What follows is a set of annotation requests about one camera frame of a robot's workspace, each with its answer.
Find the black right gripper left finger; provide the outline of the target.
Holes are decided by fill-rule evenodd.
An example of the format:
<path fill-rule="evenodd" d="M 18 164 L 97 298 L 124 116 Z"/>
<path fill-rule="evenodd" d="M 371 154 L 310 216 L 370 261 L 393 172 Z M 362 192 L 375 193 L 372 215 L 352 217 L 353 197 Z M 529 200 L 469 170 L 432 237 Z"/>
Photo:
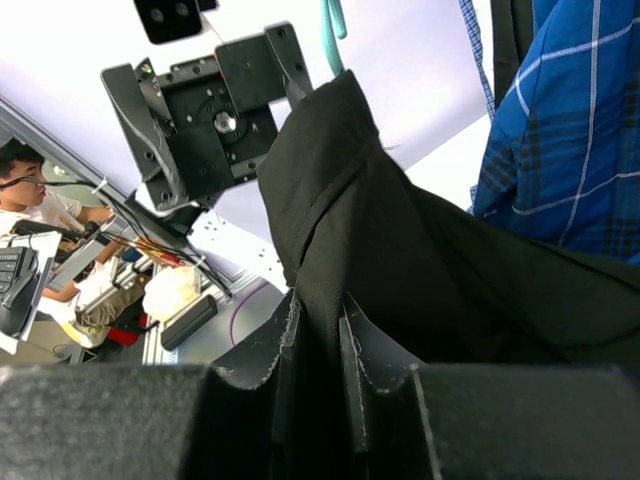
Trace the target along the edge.
<path fill-rule="evenodd" d="M 214 361 L 199 388 L 179 479 L 291 479 L 300 308 L 292 291 Z"/>

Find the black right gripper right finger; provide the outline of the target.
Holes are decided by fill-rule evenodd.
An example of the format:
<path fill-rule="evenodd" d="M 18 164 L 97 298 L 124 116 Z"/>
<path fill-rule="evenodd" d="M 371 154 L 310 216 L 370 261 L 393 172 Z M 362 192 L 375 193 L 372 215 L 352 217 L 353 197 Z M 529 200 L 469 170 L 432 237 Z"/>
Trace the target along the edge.
<path fill-rule="evenodd" d="M 338 322 L 342 377 L 357 479 L 441 479 L 420 369 L 351 296 Z"/>

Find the black shirt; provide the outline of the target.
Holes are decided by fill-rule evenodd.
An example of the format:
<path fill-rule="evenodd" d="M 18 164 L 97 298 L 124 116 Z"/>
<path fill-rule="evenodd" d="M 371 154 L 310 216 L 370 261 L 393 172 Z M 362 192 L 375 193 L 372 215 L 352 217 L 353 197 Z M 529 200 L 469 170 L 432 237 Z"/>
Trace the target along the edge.
<path fill-rule="evenodd" d="M 293 108 L 258 184 L 302 308 L 296 478 L 356 478 L 346 296 L 425 364 L 441 479 L 638 477 L 637 266 L 518 237 L 415 186 L 350 72 Z"/>

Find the blue plaid shirt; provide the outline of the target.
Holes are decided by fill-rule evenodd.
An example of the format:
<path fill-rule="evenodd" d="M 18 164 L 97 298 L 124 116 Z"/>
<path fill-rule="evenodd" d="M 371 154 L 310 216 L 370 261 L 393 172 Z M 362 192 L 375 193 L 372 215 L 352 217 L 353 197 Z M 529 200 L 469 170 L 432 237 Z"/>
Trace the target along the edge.
<path fill-rule="evenodd" d="M 639 4 L 537 1 L 473 197 L 512 233 L 639 260 Z"/>

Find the teal hanger of black shirt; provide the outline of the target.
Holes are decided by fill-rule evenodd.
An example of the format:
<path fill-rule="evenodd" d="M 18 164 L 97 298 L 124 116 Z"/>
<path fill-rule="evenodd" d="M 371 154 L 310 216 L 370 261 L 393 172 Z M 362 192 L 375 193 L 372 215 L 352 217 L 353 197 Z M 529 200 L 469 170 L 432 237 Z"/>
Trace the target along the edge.
<path fill-rule="evenodd" d="M 321 0 L 321 33 L 323 50 L 331 72 L 339 76 L 345 70 L 337 41 L 347 37 L 344 12 L 340 0 Z"/>

